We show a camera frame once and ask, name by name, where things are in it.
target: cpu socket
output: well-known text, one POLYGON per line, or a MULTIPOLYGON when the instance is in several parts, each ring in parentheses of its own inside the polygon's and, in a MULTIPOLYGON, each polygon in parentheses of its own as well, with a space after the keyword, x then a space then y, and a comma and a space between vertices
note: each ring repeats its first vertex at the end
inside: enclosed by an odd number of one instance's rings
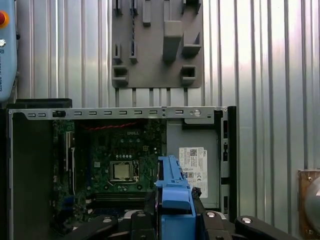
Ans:
POLYGON ((109 166, 110 182, 133 183, 134 165, 132 161, 111 161, 109 166))

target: corrugated metal wall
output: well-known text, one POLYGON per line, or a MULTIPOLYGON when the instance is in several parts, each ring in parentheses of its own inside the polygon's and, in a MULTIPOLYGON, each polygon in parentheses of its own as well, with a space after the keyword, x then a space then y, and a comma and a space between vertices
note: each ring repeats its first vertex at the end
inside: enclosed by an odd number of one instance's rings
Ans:
POLYGON ((18 96, 75 108, 237 105, 239 211, 297 232, 297 170, 320 168, 319 0, 203 0, 199 89, 110 81, 111 0, 19 0, 18 96))

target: gray plastic holder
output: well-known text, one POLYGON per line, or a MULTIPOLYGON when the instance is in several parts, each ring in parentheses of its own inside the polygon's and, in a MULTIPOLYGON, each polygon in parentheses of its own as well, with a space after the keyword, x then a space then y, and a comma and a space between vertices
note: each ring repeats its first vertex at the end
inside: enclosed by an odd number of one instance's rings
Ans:
POLYGON ((115 88, 201 87, 201 0, 113 0, 112 4, 115 88))

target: blue control panel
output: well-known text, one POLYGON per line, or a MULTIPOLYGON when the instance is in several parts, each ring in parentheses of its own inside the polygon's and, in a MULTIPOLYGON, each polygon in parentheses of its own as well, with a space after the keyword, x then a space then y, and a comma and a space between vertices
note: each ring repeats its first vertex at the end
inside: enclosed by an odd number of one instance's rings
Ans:
POLYGON ((17 73, 15 0, 0 0, 0 103, 12 92, 17 73))

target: orange button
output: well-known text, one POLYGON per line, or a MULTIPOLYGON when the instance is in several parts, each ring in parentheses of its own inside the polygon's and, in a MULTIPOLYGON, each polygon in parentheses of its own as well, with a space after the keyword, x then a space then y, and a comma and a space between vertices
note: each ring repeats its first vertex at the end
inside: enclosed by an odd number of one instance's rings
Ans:
POLYGON ((5 28, 9 23, 9 16, 6 12, 0 11, 0 29, 5 28))

